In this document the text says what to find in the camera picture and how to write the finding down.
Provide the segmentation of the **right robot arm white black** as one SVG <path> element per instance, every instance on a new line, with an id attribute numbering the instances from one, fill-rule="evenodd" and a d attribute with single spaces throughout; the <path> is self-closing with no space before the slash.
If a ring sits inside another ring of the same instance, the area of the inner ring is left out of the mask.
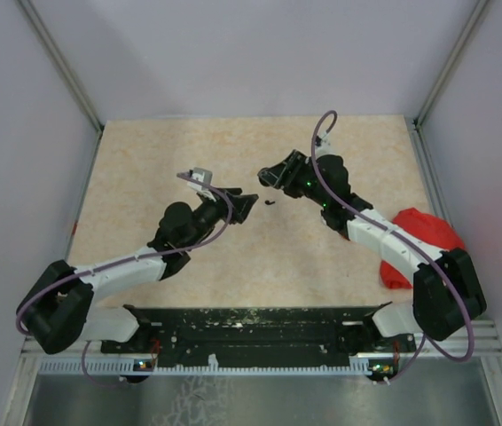
<path id="1" fill-rule="evenodd" d="M 384 351 L 396 335 L 422 332 L 443 341 L 485 313 L 487 302 L 470 255 L 462 248 L 438 248 L 411 236 L 353 193 L 338 155 L 316 160 L 292 151 L 258 173 L 259 182 L 291 198 L 306 197 L 321 207 L 325 225 L 361 244 L 401 273 L 412 285 L 412 300 L 378 309 L 363 330 L 365 344 Z"/>

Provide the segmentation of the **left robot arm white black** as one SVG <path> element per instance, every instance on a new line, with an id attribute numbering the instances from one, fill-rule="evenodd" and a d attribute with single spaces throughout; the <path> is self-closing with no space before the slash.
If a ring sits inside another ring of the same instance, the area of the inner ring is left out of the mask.
<path id="1" fill-rule="evenodd" d="M 210 188 L 192 209 L 182 201 L 167 206 L 154 238 L 137 251 L 102 263 L 49 264 L 16 310 L 15 324 L 47 354 L 78 341 L 114 341 L 145 350 L 152 331 L 131 308 L 100 308 L 102 300 L 135 286 L 165 280 L 190 261 L 190 251 L 217 239 L 219 223 L 240 225 L 258 201 L 239 188 Z"/>

